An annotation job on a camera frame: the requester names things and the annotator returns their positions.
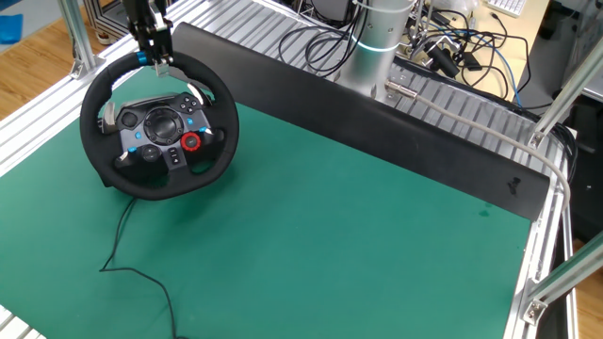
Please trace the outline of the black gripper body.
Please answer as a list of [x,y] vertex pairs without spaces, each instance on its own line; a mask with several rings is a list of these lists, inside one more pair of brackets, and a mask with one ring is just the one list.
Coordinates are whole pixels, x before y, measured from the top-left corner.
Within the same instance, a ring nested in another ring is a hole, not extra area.
[[169,31],[170,22],[165,19],[166,0],[122,0],[128,29],[133,36],[160,34]]

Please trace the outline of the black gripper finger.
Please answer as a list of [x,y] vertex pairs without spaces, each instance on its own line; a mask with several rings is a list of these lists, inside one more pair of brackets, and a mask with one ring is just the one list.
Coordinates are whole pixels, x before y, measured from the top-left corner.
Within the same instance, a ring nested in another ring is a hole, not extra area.
[[134,30],[132,33],[135,41],[139,45],[139,50],[136,52],[137,59],[140,65],[151,65],[152,59],[152,36],[149,30]]
[[172,22],[164,21],[162,24],[157,24],[153,32],[154,64],[158,77],[167,76],[173,62],[171,28]]

